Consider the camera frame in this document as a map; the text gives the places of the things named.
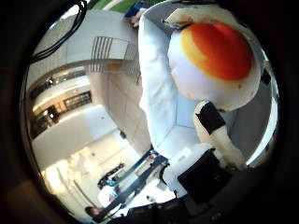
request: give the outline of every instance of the black cable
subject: black cable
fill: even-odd
[[[70,29],[69,32],[67,32],[61,39],[59,39],[54,45],[52,45],[51,47],[49,47],[48,49],[44,49],[40,52],[38,52],[35,56],[33,57],[42,57],[44,53],[51,52],[52,50],[56,50],[57,48],[59,48],[67,38],[69,38],[73,33],[75,33],[75,31],[79,28],[80,24],[82,23],[83,19],[84,19],[84,10],[86,13],[86,2],[83,1],[79,1],[78,3],[76,3],[76,5],[79,7],[79,11],[78,14],[76,16],[76,18],[74,19],[73,25]]]
[[[77,0],[74,5],[78,6],[78,14],[76,15],[73,25],[70,28],[70,30],[61,37],[56,43],[54,43],[52,46],[50,46],[47,49],[43,49],[39,51],[37,54],[33,55],[30,63],[36,63],[40,60],[43,60],[47,57],[49,57],[52,53],[54,53],[73,33],[76,32],[76,30],[79,28],[79,26],[82,24],[86,12],[87,12],[87,2],[85,0]]]

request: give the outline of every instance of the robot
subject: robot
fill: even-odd
[[[214,2],[209,3],[210,6],[202,2],[179,2],[153,6],[144,12],[139,22],[144,90],[140,106],[147,114],[153,148],[160,156],[134,183],[140,184],[150,170],[167,161],[162,177],[175,192],[176,199],[133,208],[126,217],[118,217],[109,223],[187,223],[207,218],[215,221],[237,204],[237,199],[232,199],[226,205],[215,205],[228,192],[232,193],[228,189],[235,189],[236,183],[245,180],[255,182],[259,179],[259,175],[253,175],[256,171],[248,167],[243,152],[235,146],[229,132],[235,111],[254,99],[263,76],[270,77],[267,72],[270,69],[264,72],[266,57],[251,30],[229,11],[213,5]],[[197,29],[192,28],[193,24],[199,24],[199,29],[215,26],[231,36],[236,47],[223,51],[226,54],[221,57],[231,57],[233,61],[216,59],[214,62],[216,67],[225,63],[231,68],[218,66],[220,69],[209,71],[213,64],[206,68],[204,63],[196,61],[201,54],[213,58],[221,53],[215,48],[224,48],[226,42],[215,44],[217,40],[213,39],[216,47],[211,46],[214,48],[211,56],[204,44],[179,42],[184,36],[189,40],[197,38],[191,33],[192,29],[195,32]],[[205,43],[206,37],[197,39]],[[226,71],[228,77],[215,77],[215,73],[221,73],[223,69],[229,71]],[[239,77],[229,77],[235,70],[239,71]],[[130,190],[109,208],[125,201],[125,197],[132,193]],[[245,194],[247,190],[244,188],[239,194]],[[102,213],[93,220],[101,221],[104,216]]]

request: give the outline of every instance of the wall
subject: wall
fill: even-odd
[[[55,124],[32,142],[40,169],[68,157],[116,128],[102,105],[88,107]]]

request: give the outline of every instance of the person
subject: person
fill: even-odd
[[[103,207],[87,206],[87,207],[85,207],[84,210],[90,217],[95,217],[95,216],[99,215],[101,211],[103,211]]]
[[[137,1],[131,5],[131,7],[124,14],[124,17],[133,24],[133,28],[137,28],[139,26],[139,21],[142,14],[151,6],[152,4],[149,3],[149,1]]]

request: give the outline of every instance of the light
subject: light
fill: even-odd
[[[95,168],[95,165],[93,162],[87,160],[83,163],[84,168],[86,169],[86,171],[92,171]]]
[[[46,181],[50,184],[52,193],[58,194],[65,192],[65,186],[59,178],[59,173],[55,165],[48,167],[45,173]]]

